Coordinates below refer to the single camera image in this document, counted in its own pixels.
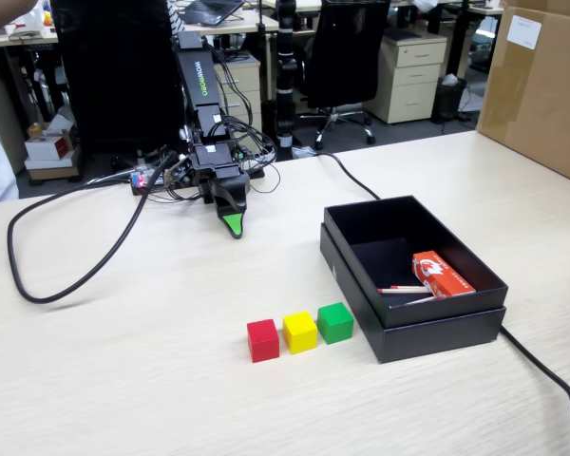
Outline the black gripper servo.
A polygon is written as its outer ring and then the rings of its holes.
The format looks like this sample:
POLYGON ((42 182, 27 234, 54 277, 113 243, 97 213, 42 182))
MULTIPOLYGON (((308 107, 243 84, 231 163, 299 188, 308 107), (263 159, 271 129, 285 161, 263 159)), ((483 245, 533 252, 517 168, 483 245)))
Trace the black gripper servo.
POLYGON ((206 185, 214 198, 219 220, 234 239, 243 235, 243 216, 247 210, 250 178, 235 162, 197 164, 194 167, 194 185, 206 185))

